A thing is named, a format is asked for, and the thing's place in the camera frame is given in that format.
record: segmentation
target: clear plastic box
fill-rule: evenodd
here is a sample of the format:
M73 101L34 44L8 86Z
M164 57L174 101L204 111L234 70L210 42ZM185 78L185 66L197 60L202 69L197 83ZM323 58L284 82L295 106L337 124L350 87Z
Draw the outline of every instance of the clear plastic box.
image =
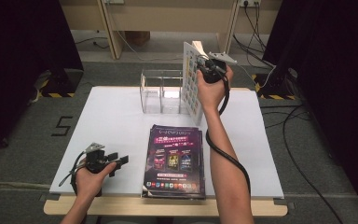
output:
M182 99L181 70L143 70L141 103L146 114L188 114Z

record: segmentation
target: human arm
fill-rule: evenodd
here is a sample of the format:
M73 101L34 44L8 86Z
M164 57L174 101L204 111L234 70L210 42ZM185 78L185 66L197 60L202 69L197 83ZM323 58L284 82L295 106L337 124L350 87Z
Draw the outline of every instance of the human arm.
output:
M108 164L100 173L93 174L85 168L76 172L77 196L69 212L61 221L61 224L81 223L86 216L95 195L101 189L104 178L116 167L116 163Z
M208 84L204 81L201 71L197 72L197 76L198 96L207 121L209 136L217 147L238 160L218 111L218 106L225 96L223 81ZM232 77L233 72L228 66L228 81ZM211 175L221 223L254 223L249 189L243 172L213 149Z

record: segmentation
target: human hand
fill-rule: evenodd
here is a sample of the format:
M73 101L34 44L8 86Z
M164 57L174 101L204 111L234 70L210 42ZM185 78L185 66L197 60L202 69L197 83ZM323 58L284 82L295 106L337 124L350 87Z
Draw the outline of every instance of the human hand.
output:
M234 73L229 66L227 66L226 70L227 80L228 83L230 83ZM212 84L207 83L203 79L203 75L200 70L197 71L197 79L199 89L198 97L204 112L217 111L217 107L225 97L225 87L223 80L219 80L218 82Z
M116 163L108 164L98 174L93 174L87 168L81 168L76 172L77 197L85 197L92 200L100 191L104 178L116 167Z

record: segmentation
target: gray carpet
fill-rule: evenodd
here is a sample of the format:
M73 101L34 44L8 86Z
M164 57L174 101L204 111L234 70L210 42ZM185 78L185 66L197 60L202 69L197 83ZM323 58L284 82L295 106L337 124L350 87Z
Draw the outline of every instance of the gray carpet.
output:
M142 69L182 69L177 63L84 63L85 74L72 98L40 98L30 105L8 137L8 147L0 148L0 223L58 223L62 217L43 212L43 196L48 194L63 153L93 86L138 86ZM253 81L238 66L232 87L254 90ZM266 72L246 67L250 74ZM282 122L301 101L260 100L272 156L282 182L289 213L285 217L257 217L256 223L337 223L333 213L317 195L289 157L283 140ZM285 125L290 154L307 179L334 207L344 223L358 223L358 198L341 167L329 156L328 148L301 107ZM65 129L56 128L61 117ZM143 223L141 217L103 217L102 223ZM93 223L94 217L88 220ZM217 222L216 218L208 219ZM175 223L186 223L177 219Z

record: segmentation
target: forearm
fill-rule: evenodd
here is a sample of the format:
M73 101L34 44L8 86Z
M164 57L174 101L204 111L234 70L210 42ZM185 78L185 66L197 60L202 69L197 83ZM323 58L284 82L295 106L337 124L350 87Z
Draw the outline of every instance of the forearm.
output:
M86 216L91 204L91 198L76 197L74 204L61 221L61 224L81 223L83 218Z
M213 143L238 160L217 109L204 109L204 112ZM253 223L250 195L242 171L211 149L211 174L221 222Z

